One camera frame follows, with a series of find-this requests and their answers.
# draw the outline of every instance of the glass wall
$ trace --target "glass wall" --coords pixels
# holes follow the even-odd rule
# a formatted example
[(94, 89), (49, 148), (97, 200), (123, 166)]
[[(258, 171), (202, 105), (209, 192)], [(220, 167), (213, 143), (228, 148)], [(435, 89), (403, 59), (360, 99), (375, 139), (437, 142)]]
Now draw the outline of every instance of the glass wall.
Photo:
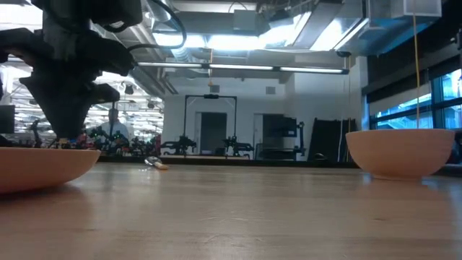
[[(419, 98), (421, 129), (462, 129), (462, 70), (431, 80), (431, 93)], [(371, 129), (415, 129), (417, 99), (371, 117)]]
[[(433, 116), (430, 112), (421, 113), (419, 119), (421, 129), (433, 128)], [(417, 114), (403, 116), (400, 118), (390, 119), (387, 121), (378, 122), (377, 129), (416, 129)]]
[(462, 70), (458, 69), (440, 78), (443, 86), (443, 100), (453, 100), (462, 97), (461, 76)]

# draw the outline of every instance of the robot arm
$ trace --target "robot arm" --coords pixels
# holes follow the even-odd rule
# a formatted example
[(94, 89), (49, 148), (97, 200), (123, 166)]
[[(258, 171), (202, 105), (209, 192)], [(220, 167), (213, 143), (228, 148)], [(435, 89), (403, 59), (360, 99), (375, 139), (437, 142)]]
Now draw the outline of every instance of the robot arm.
[[(160, 0), (151, 1), (166, 7)], [(101, 71), (126, 76), (136, 66), (130, 50), (159, 46), (127, 49), (90, 29), (90, 22), (115, 33), (139, 24), (143, 18), (141, 0), (32, 0), (32, 3), (43, 10), (43, 29), (34, 33), (25, 28), (0, 31), (0, 64), (14, 55), (33, 67), (31, 76), (20, 82), (42, 108), (57, 137), (74, 139), (79, 136), (91, 105), (120, 99), (110, 85), (93, 82)], [(123, 25), (113, 27), (116, 22)]]

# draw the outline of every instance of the pink bowl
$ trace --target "pink bowl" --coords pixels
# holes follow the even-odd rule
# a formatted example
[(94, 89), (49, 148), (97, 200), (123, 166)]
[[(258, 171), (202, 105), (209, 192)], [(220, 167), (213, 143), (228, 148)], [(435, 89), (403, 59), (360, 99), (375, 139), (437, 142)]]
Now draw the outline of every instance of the pink bowl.
[(0, 148), (0, 194), (61, 185), (85, 174), (100, 151)]
[(455, 133), (444, 129), (358, 131), (346, 135), (353, 160), (375, 178), (419, 179), (441, 169)]

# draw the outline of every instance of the ceiling light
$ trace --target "ceiling light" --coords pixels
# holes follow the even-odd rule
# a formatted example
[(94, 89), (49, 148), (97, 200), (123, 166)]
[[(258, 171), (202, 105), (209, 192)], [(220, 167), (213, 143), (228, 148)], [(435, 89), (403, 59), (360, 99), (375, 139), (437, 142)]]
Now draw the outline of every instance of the ceiling light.
[(213, 35), (207, 47), (223, 51), (252, 51), (262, 49), (264, 45), (256, 36)]
[(306, 23), (310, 19), (311, 12), (306, 12), (304, 14), (299, 14), (294, 17), (295, 28), (294, 32), (290, 37), (287, 38), (285, 45), (290, 46), (293, 45), (300, 33), (302, 32), (303, 28), (305, 27)]
[(346, 74), (344, 69), (322, 69), (322, 68), (297, 68), (281, 67), (281, 72), (303, 72), (303, 73), (322, 73), (322, 74)]
[(246, 69), (246, 70), (273, 70), (272, 66), (251, 66), (251, 65), (230, 65), (230, 64), (210, 64), (210, 69)]
[(156, 66), (164, 68), (185, 68), (185, 69), (200, 69), (201, 64), (189, 64), (189, 63), (175, 63), (175, 62), (139, 62), (139, 66)]
[(319, 35), (315, 44), (311, 46), (310, 51), (329, 51), (341, 40), (342, 35), (340, 20), (336, 18)]
[(355, 36), (366, 24), (369, 23), (369, 18), (364, 19), (362, 22), (358, 24), (350, 33), (348, 33), (345, 38), (343, 38), (337, 45), (335, 45), (334, 50), (339, 50), (345, 44), (347, 44), (353, 36)]
[[(181, 44), (183, 36), (178, 34), (153, 33), (154, 39), (160, 46), (176, 46)], [(205, 40), (202, 35), (188, 35), (184, 44), (186, 48), (205, 48)]]

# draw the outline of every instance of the wooden table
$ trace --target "wooden table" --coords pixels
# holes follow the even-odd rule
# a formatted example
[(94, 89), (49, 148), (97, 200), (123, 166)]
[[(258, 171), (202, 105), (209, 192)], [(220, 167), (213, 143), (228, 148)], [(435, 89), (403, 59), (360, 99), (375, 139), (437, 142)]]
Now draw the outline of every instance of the wooden table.
[(462, 259), (462, 181), (99, 164), (0, 198), (0, 259)]

